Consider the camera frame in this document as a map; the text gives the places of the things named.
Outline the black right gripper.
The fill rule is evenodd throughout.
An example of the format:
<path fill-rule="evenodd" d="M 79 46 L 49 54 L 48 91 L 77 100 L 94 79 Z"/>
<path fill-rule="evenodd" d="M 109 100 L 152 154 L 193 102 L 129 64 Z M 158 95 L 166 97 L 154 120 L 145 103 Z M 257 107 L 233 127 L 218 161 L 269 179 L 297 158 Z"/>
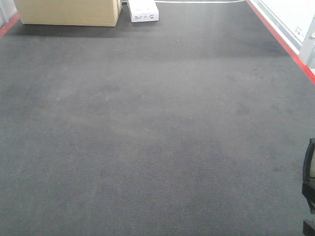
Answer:
<path fill-rule="evenodd" d="M 303 164 L 302 194 L 307 200 L 308 206 L 310 208 L 310 213 L 312 215 L 315 215 L 315 179 L 309 178 L 310 157 L 313 151 L 315 151 L 315 138 L 310 138 Z M 315 235 L 315 220 L 303 221 L 303 235 Z"/>

